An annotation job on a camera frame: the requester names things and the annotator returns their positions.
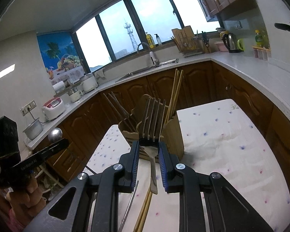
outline white rice cooker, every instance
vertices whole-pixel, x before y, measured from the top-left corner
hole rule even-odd
[[[45,114],[48,120],[53,120],[61,115],[66,110],[64,102],[61,98],[53,98],[47,101],[43,107],[42,112]]]
[[[96,78],[93,76],[92,73],[84,74],[80,79],[80,82],[82,82],[83,91],[84,93],[87,93],[95,88],[98,87],[98,83],[96,81]]]

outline stainless steel sink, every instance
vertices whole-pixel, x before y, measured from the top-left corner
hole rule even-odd
[[[121,81],[121,80],[123,80],[125,78],[129,78],[129,77],[141,74],[143,72],[146,72],[146,71],[149,71],[149,70],[164,66],[164,65],[177,64],[177,63],[178,63],[178,58],[159,63],[159,65],[156,65],[156,66],[145,67],[145,68],[142,68],[142,69],[139,69],[139,70],[136,70],[136,71],[133,71],[133,72],[130,72],[130,73],[124,75],[122,78],[118,79],[116,82]]]

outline white tablecloth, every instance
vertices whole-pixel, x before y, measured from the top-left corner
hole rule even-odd
[[[177,111],[185,154],[182,163],[196,172],[221,173],[257,210],[275,232],[283,231],[290,222],[290,194],[279,164],[263,136],[231,100]],[[105,134],[88,162],[97,173],[117,163],[130,147],[117,125]],[[158,195],[152,201],[144,232],[178,232],[179,194],[167,194],[156,164]],[[131,232],[150,184],[150,163],[140,159],[136,196],[123,228]],[[119,196],[118,223],[124,216],[130,194]],[[206,230],[209,231],[206,206]]]

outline metal ball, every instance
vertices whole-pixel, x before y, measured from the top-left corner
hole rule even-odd
[[[48,140],[51,143],[55,143],[62,138],[62,131],[60,128],[56,127],[54,128],[49,134],[48,134]]]

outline metal fork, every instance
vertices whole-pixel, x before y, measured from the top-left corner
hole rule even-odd
[[[149,98],[146,103],[138,136],[140,147],[143,148],[150,159],[150,191],[153,194],[158,194],[155,157],[158,155],[164,111],[165,100],[163,100],[161,107],[160,99]]]

